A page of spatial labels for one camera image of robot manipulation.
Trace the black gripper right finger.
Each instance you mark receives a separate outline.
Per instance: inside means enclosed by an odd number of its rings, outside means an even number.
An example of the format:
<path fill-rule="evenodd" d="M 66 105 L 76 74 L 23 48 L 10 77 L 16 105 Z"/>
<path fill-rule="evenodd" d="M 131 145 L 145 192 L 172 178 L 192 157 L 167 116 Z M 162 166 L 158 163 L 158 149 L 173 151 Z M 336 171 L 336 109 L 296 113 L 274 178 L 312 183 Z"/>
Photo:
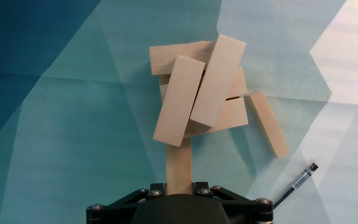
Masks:
<path fill-rule="evenodd" d="M 273 223 L 273 203 L 266 198 L 249 200 L 219 185 L 209 187 L 207 182 L 194 182 L 195 196 L 208 197 L 219 202 L 229 223 Z"/>

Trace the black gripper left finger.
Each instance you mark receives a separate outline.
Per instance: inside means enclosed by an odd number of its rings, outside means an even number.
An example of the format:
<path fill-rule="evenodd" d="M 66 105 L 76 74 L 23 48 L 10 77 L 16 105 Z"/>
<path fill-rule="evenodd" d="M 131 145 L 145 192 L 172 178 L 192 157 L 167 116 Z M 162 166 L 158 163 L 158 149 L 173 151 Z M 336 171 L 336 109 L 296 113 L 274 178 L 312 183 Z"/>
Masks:
<path fill-rule="evenodd" d="M 166 183 L 151 184 L 149 189 L 137 189 L 109 204 L 94 204 L 86 208 L 86 224 L 131 223 L 137 209 L 148 200 L 164 197 Z"/>

